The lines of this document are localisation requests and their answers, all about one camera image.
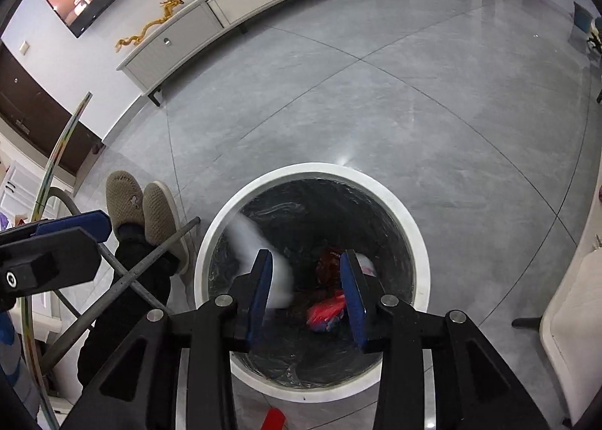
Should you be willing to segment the red plastic trash piece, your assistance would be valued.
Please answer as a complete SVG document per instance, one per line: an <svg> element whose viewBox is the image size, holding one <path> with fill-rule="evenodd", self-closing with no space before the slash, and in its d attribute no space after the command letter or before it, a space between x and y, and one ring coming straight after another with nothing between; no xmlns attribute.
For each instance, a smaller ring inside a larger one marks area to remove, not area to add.
<svg viewBox="0 0 602 430"><path fill-rule="evenodd" d="M307 310L306 324L312 331L331 331L344 317L345 294L341 290L328 299L315 303Z"/></svg>

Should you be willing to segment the white round trash bin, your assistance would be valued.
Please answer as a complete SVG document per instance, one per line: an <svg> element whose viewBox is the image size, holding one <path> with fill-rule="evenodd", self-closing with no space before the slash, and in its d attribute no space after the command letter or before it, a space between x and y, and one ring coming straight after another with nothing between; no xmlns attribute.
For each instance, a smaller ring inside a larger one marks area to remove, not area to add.
<svg viewBox="0 0 602 430"><path fill-rule="evenodd" d="M238 215L254 224L258 247L288 262L294 299L268 313L248 355L231 356L233 375L297 404L343 400L376 385L381 358L357 348L348 319L313 331L307 311L340 288L337 260L347 249L370 260L386 292L427 310L430 260L404 204L374 178L339 165L302 163L268 172L231 197L208 227L194 275L197 305L227 292L249 262L225 233Z"/></svg>

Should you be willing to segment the flower landscape table cover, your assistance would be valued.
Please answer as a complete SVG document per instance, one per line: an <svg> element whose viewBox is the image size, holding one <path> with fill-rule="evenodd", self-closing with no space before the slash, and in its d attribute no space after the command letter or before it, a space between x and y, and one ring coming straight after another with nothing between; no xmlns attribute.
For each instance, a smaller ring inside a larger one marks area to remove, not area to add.
<svg viewBox="0 0 602 430"><path fill-rule="evenodd" d="M76 129L76 124L79 122L80 117L83 115L84 110L87 108L92 97L93 93L90 91L85 94L76 107L76 110L73 112L73 115L67 120L63 130L59 134L59 138L47 160L42 182L35 199L35 204L33 205L32 215L30 215L30 221L32 223L39 222L44 215L50 187L54 177L54 170L58 166L60 159L66 150L69 139ZM60 425L49 400L39 364L35 332L33 332L33 307L32 297L30 295L26 295L20 299L20 312L21 330L23 331L21 340L23 341L24 358L26 359L30 375L32 375L33 385L36 386L38 393L40 394L40 405L44 418L50 429L58 429Z"/></svg>

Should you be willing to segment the beige left slipper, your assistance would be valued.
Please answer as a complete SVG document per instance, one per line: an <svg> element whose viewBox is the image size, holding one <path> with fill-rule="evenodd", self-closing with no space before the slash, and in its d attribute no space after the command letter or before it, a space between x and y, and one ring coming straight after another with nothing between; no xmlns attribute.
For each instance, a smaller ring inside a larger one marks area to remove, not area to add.
<svg viewBox="0 0 602 430"><path fill-rule="evenodd" d="M132 174L123 170L110 173L105 183L108 216L114 232L122 225L144 225L143 191Z"/></svg>

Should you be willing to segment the beige slipper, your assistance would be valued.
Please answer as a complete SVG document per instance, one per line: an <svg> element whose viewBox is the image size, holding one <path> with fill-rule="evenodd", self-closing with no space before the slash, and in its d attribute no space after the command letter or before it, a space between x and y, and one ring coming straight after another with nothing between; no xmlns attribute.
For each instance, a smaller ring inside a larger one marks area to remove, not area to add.
<svg viewBox="0 0 602 430"><path fill-rule="evenodd" d="M143 191L132 174L123 170L110 173L105 183L108 216L114 232L122 225L144 225Z"/></svg>
<svg viewBox="0 0 602 430"><path fill-rule="evenodd" d="M161 245L181 228L178 208L172 192L161 181L149 183L143 191L145 238L151 245ZM189 247L182 236L168 250L179 261L176 274L184 274L190 263Z"/></svg>

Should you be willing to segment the white upholstered chair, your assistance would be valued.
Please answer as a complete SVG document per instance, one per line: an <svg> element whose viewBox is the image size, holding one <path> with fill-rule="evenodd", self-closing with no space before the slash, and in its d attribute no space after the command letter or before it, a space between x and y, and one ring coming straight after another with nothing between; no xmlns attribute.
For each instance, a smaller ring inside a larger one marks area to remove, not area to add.
<svg viewBox="0 0 602 430"><path fill-rule="evenodd" d="M569 429L601 427L601 194L578 250L540 318L517 318L514 328L539 331L559 381Z"/></svg>

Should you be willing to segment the beige right slipper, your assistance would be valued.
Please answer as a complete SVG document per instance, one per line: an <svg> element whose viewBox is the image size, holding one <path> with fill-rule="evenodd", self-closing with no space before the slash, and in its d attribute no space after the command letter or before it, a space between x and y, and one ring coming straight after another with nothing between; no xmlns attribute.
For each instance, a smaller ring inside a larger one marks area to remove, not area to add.
<svg viewBox="0 0 602 430"><path fill-rule="evenodd" d="M172 192L161 181L149 183L143 191L145 238L151 245L161 245L181 228L178 208ZM182 236L168 250L179 261L176 274L184 274L190 263L189 247Z"/></svg>

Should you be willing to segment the dark brown entrance door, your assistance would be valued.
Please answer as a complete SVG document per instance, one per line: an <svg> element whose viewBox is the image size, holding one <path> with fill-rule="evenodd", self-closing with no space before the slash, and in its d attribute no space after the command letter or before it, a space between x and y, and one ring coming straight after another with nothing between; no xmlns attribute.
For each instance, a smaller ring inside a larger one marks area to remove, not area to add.
<svg viewBox="0 0 602 430"><path fill-rule="evenodd" d="M35 82L4 44L0 90L2 118L29 145L49 158L70 113ZM79 122L59 165L76 175L88 155L98 155L102 148L101 138Z"/></svg>

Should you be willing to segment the white tv cabinet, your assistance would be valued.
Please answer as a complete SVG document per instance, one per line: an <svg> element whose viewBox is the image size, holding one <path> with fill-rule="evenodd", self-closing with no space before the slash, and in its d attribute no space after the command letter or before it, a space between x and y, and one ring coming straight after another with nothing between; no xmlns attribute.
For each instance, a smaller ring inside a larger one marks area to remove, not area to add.
<svg viewBox="0 0 602 430"><path fill-rule="evenodd" d="M150 31L117 66L158 104L155 93L176 70L249 19L288 0L195 0Z"/></svg>

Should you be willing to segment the golden dragon figurine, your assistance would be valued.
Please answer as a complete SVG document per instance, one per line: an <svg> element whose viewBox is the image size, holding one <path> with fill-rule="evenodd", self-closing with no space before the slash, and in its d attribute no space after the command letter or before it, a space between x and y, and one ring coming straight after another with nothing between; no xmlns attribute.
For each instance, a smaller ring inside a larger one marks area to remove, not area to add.
<svg viewBox="0 0 602 430"><path fill-rule="evenodd" d="M182 6L184 4L185 2L183 0L165 0L161 2L160 7L162 10L162 15L156 19L147 22L142 27L139 33L131 35L130 37L120 38L114 46L115 52L119 53L124 47L136 47L139 44L142 44L143 40L145 39L147 33L151 28L155 26L160 26L168 20L171 20L173 15L175 15L175 10L179 8L179 6Z"/></svg>

